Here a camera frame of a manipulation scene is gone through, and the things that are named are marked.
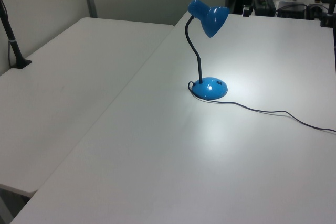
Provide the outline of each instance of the lamp shade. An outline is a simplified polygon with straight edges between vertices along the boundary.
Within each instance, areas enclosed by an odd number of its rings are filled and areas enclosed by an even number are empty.
[[[209,7],[200,0],[192,0],[188,11],[201,21],[203,30],[209,38],[219,31],[230,13],[229,8]]]

